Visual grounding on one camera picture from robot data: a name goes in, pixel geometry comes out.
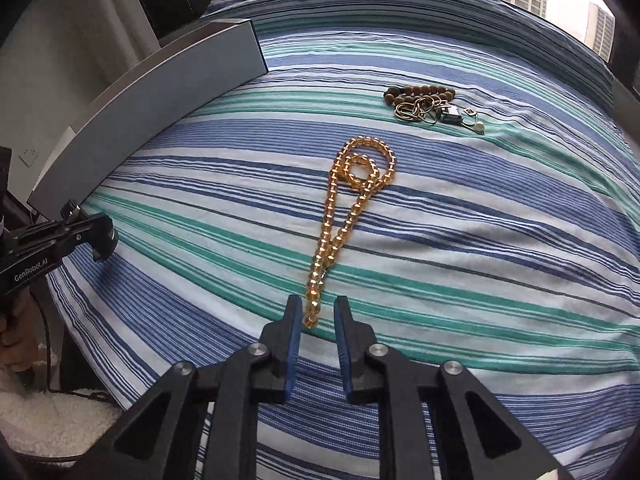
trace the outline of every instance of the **pile of jewelry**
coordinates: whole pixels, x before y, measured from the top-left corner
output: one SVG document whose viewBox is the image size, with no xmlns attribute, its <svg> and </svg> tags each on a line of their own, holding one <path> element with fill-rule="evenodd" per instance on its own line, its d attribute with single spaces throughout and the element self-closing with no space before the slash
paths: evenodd
<svg viewBox="0 0 640 480">
<path fill-rule="evenodd" d="M 444 86 L 389 87 L 384 92 L 385 103 L 394 107 L 394 115 L 401 121 L 425 121 L 435 124 L 440 120 L 445 124 L 456 124 L 484 135 L 484 123 L 478 120 L 478 113 L 472 108 L 464 108 L 463 113 L 474 120 L 465 123 L 465 117 L 456 105 L 450 103 L 456 96 L 453 88 Z"/>
</svg>

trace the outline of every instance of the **human hand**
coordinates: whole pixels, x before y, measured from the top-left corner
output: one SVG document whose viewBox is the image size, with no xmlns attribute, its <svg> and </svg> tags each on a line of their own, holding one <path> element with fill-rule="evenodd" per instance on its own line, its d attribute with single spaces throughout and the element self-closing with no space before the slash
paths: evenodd
<svg viewBox="0 0 640 480">
<path fill-rule="evenodd" d="M 0 316 L 0 362 L 14 372 L 31 368 L 38 357 L 38 341 L 35 334 L 35 319 L 38 306 L 25 287 L 18 293 L 11 306 L 12 318 L 7 323 Z"/>
</svg>

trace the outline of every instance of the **blue gripper pad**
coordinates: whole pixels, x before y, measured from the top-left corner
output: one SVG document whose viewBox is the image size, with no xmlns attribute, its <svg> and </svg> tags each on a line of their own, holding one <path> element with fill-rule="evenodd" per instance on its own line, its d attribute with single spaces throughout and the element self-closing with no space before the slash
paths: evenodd
<svg viewBox="0 0 640 480">
<path fill-rule="evenodd" d="M 285 398 L 289 400 L 296 383 L 296 363 L 298 362 L 298 351 L 300 350 L 300 335 L 302 334 L 302 300 L 297 297 L 296 313 L 291 325 L 289 336 L 289 351 L 287 351 L 287 379 L 284 384 Z"/>
<path fill-rule="evenodd" d="M 351 356 L 349 355 L 349 346 L 344 333 L 344 323 L 342 322 L 342 314 L 337 307 L 338 299 L 334 301 L 334 330 L 335 342 L 338 345 L 338 359 L 340 361 L 340 374 L 342 376 L 342 387 L 344 393 L 349 396 L 353 391 L 353 382 L 351 381 Z"/>
</svg>

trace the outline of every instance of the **white fluffy rug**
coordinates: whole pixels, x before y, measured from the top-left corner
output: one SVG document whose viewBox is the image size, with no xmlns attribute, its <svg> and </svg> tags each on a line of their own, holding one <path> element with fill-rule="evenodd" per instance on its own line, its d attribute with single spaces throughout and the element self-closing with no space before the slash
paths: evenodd
<svg viewBox="0 0 640 480">
<path fill-rule="evenodd" d="M 47 457 L 82 454 L 121 412 L 104 402 L 65 394 L 31 393 L 23 398 L 0 368 L 0 431 L 15 451 Z"/>
</svg>

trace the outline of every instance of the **striped bedsheet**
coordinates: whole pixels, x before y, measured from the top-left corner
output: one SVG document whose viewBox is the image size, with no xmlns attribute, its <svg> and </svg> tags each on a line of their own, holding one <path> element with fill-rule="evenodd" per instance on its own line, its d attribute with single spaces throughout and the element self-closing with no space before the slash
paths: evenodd
<svg viewBox="0 0 640 480">
<path fill-rule="evenodd" d="M 638 164 L 592 102 L 503 52 L 427 33 L 262 34 L 270 72 L 174 124 L 87 199 L 120 232 L 49 275 L 80 348 L 125 407 L 178 360 L 218 362 L 303 294 L 327 172 L 385 140 L 398 174 L 367 205 L 303 333 L 296 387 L 260 409 L 261 479 L 375 478 L 377 415 L 346 404 L 332 308 L 413 359 L 457 359 L 567 465 L 601 478 L 640 418 Z M 442 83 L 486 134 L 399 123 L 390 84 Z M 353 195 L 340 186 L 344 214 Z"/>
</svg>

